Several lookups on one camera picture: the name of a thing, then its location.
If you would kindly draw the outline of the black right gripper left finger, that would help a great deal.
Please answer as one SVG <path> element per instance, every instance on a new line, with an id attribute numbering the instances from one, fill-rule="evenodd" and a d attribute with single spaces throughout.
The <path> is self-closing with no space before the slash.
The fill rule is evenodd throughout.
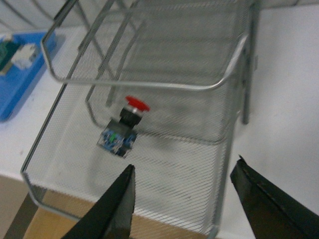
<path id="1" fill-rule="evenodd" d="M 64 239 L 128 239 L 135 208 L 135 167 L 128 165 Z"/>

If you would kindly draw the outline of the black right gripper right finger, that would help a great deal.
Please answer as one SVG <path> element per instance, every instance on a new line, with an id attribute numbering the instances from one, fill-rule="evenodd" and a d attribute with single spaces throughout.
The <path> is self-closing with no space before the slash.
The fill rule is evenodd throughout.
<path id="1" fill-rule="evenodd" d="M 319 217 L 251 168 L 243 157 L 231 182 L 257 239 L 317 239 Z"/>

